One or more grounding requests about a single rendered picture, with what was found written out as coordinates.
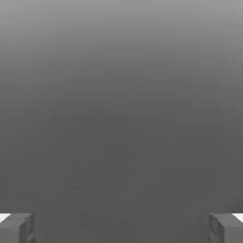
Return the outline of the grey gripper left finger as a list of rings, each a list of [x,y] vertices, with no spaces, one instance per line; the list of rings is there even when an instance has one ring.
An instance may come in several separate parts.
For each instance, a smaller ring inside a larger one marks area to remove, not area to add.
[[[32,213],[0,213],[0,243],[36,243]]]

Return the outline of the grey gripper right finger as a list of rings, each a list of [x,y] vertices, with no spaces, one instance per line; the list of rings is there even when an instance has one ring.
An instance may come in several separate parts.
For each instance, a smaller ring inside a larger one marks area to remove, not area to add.
[[[243,243],[243,213],[210,214],[209,243]]]

